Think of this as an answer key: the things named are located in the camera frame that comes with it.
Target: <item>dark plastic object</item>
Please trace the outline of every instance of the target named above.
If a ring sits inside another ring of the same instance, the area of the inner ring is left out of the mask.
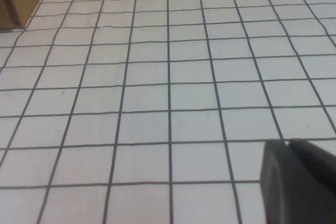
[[[311,143],[300,140],[291,141],[289,147],[311,175],[336,194],[336,157]]]
[[[336,223],[336,194],[332,184],[322,183],[334,171],[325,166],[333,156],[323,158],[324,151],[314,148],[297,142],[265,144],[260,184],[268,224]],[[316,172],[321,167],[327,168]]]

